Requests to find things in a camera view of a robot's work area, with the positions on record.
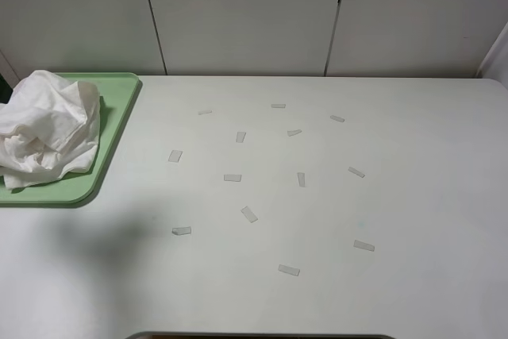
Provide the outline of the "clear tape piece lower centre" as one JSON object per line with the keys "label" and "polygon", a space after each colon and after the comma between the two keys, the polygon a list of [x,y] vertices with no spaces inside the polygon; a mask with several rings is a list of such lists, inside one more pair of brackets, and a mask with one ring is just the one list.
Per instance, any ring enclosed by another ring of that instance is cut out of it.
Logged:
{"label": "clear tape piece lower centre", "polygon": [[258,217],[252,212],[249,206],[242,208],[241,213],[250,223],[256,222],[258,220]]}

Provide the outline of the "clear tape piece bottom middle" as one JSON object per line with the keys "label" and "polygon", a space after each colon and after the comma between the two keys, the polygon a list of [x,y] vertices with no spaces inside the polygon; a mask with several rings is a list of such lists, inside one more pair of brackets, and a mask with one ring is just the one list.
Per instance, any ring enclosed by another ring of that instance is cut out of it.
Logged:
{"label": "clear tape piece bottom middle", "polygon": [[288,275],[292,275],[292,276],[299,276],[299,274],[300,274],[300,269],[299,268],[293,268],[293,267],[286,266],[286,265],[283,265],[283,264],[280,264],[278,266],[278,271],[282,272],[282,273],[285,273],[285,274],[288,274]]}

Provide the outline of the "clear tape piece centre left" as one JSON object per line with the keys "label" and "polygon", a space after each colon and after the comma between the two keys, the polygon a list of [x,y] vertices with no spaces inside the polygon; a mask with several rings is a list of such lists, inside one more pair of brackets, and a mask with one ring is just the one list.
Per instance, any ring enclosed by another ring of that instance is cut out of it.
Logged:
{"label": "clear tape piece centre left", "polygon": [[224,174],[224,181],[226,182],[240,182],[241,179],[241,174]]}

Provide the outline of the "clear tape piece near shirt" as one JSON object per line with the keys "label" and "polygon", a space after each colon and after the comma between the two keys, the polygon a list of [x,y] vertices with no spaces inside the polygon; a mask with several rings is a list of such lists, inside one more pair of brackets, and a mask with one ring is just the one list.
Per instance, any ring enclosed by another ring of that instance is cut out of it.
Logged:
{"label": "clear tape piece near shirt", "polygon": [[237,143],[243,143],[246,136],[246,132],[238,132],[236,137]]}

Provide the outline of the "clear tape piece lower left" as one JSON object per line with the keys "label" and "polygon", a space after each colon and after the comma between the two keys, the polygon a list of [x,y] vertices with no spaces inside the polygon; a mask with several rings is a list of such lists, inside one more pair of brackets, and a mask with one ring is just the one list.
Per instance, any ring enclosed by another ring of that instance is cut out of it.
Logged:
{"label": "clear tape piece lower left", "polygon": [[184,236],[190,235],[192,230],[190,226],[185,226],[185,227],[175,227],[171,230],[171,232],[176,236]]}

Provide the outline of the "green plastic tray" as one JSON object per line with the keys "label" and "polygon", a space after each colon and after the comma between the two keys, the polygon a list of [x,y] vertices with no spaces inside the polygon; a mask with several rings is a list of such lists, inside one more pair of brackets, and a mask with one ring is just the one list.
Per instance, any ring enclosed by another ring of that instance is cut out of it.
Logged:
{"label": "green plastic tray", "polygon": [[142,87],[138,76],[128,72],[59,75],[93,83],[98,88],[101,128],[94,164],[87,173],[68,173],[57,182],[20,191],[8,191],[1,185],[2,207],[72,207],[98,191]]}

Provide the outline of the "clear tape piece lower right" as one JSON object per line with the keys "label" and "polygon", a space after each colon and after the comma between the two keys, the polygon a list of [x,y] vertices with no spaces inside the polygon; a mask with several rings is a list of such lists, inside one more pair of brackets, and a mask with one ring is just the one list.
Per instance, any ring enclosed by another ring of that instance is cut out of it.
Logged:
{"label": "clear tape piece lower right", "polygon": [[359,248],[359,249],[362,249],[362,250],[366,250],[366,251],[369,251],[369,252],[374,252],[375,251],[375,246],[374,245],[371,245],[371,244],[368,244],[368,243],[365,243],[365,242],[362,242],[362,241],[358,241],[358,240],[354,240],[353,247],[354,248]]}

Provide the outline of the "clear tape piece vertical middle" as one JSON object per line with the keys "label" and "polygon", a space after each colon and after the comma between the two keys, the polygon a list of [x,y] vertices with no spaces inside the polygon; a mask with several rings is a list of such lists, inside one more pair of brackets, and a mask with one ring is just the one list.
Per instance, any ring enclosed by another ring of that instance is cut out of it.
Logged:
{"label": "clear tape piece vertical middle", "polygon": [[298,176],[298,185],[300,187],[305,187],[306,186],[306,176],[305,176],[305,174],[303,172],[299,172],[297,174],[297,176]]}

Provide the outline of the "white short sleeve shirt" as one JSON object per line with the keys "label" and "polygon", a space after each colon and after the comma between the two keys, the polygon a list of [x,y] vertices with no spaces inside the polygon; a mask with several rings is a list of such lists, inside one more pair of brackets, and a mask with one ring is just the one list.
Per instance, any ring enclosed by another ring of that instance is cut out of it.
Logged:
{"label": "white short sleeve shirt", "polygon": [[1,105],[1,177],[7,190],[90,170],[99,147],[95,84],[38,70]]}

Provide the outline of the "clear tape piece upper right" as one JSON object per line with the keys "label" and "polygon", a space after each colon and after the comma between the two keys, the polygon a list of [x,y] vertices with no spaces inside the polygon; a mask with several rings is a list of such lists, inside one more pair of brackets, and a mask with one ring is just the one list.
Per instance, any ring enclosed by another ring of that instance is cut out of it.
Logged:
{"label": "clear tape piece upper right", "polygon": [[335,116],[335,115],[331,115],[331,116],[330,116],[330,118],[331,118],[332,120],[334,120],[334,121],[338,121],[338,122],[341,122],[341,123],[343,123],[343,122],[345,121],[345,119],[344,119],[344,118],[342,118],[342,117],[338,117],[338,116]]}

